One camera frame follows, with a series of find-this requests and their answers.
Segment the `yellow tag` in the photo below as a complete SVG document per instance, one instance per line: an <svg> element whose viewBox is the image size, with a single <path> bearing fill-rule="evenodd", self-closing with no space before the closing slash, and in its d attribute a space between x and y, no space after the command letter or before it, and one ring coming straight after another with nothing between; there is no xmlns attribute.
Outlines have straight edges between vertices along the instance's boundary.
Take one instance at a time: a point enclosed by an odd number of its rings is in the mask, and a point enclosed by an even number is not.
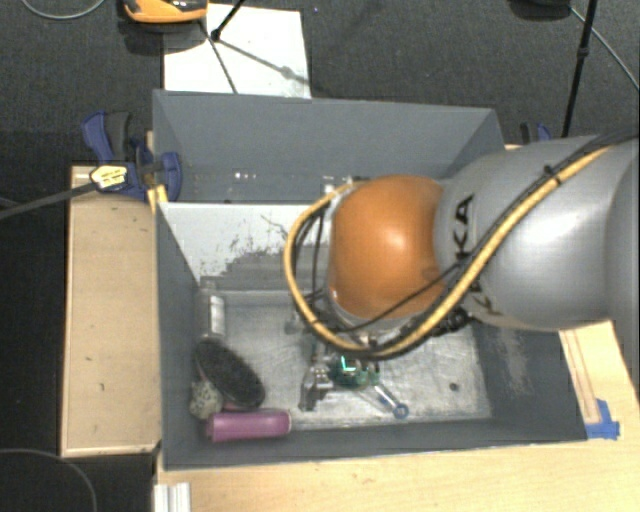
<svg viewBox="0 0 640 512"><path fill-rule="evenodd" d="M127 183L127 168L121 165L102 165L91 173L91 181L105 190Z"/></svg>

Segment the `yellow cable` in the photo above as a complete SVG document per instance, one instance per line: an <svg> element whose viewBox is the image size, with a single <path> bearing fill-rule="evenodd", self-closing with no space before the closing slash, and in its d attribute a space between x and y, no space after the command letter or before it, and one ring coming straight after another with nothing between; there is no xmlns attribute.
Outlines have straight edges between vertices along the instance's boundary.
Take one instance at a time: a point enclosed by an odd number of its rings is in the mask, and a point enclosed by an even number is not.
<svg viewBox="0 0 640 512"><path fill-rule="evenodd" d="M451 289L449 294L445 297L442 304L440 304L440 306L436 308L436 310L429 316L429 318L427 318L422 324L420 324L420 326L418 326L415 331L407 335L407 337L405 337L398 343L394 344L392 347L382 349L377 352L376 357L389 357L397 354L398 352L409 348L412 344L419 342L425 335L427 335L429 331L437 326L440 321L442 321L442 319L462 299L471 284L475 281L480 272L489 262L490 258L496 252L500 244L504 241L504 239L516 226L516 224L520 222L520 220L522 220L522 218L527 215L538 203L540 203L540 201L542 201L551 192L558 188L561 183L575 176L578 172L587 167L591 162L597 159L608 149L609 147L604 147L585 155L579 160L568 165L566 168L562 169L555 175L554 178L545 181L542 185L540 185L540 187L532 192L524 201L522 201L522 203L520 203L513 210L513 212L508 215L508 217L496 229L493 235L491 235L482 250L469 264L465 273L461 276L461 278ZM287 284L289 286L296 306L298 307L305 320L309 323L311 328L318 335L340 349L351 352L366 352L369 350L368 347L364 347L362 345L356 344L355 342L350 342L344 338L341 338L340 336L337 336L334 332L329 330L324 324L320 322L318 317L307 304L307 301L304 299L304 296L302 295L302 292L298 287L293 274L293 269L291 267L291 255L295 247L295 240L304 222L318 210L329 204L334 197L342 194L353 186L356 186L356 184L350 183L338 187L337 189L330 192L329 194L318 200L316 203L311 205L302 213L302 215L298 217L298 219L296 219L293 226L291 227L291 230L289 231L289 236L287 237L284 248L284 271L285 279L287 280Z"/></svg>

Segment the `white paper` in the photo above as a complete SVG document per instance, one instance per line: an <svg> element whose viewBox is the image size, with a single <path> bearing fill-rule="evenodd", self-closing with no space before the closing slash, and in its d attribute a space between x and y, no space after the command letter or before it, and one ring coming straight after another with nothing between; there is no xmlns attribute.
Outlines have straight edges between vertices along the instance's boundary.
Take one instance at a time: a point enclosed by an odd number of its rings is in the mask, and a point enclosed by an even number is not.
<svg viewBox="0 0 640 512"><path fill-rule="evenodd" d="M230 5L209 4L207 32L218 27ZM297 11L241 7L214 43L179 51L180 38L165 36L164 87L171 91L258 94L310 98L302 20Z"/></svg>

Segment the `blue clamp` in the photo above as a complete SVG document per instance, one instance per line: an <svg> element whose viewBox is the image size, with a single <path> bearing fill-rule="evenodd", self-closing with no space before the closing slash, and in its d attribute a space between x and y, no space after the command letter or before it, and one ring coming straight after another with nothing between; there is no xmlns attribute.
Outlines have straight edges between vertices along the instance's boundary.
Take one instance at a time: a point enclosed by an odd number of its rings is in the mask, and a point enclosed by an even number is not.
<svg viewBox="0 0 640 512"><path fill-rule="evenodd" d="M105 165L117 162L127 170L124 186L98 190L146 201L147 190L154 184L163 184L167 188L169 201L176 201L182 188L182 167L178 154L163 153L160 160L155 162L143 141L128 137L129 118L127 112L107 114L100 110L82 121L84 142L95 153L98 163ZM147 179L148 175L152 175L152 179Z"/></svg>

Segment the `purple cylinder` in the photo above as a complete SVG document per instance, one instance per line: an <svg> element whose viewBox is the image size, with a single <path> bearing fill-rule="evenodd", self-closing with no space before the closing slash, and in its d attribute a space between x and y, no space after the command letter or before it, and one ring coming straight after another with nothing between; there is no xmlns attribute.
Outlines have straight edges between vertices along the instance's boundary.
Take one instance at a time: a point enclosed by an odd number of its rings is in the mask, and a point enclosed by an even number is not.
<svg viewBox="0 0 640 512"><path fill-rule="evenodd" d="M241 439L286 436L291 432L291 415L280 409L251 412L219 412L207 420L207 437L214 443Z"/></svg>

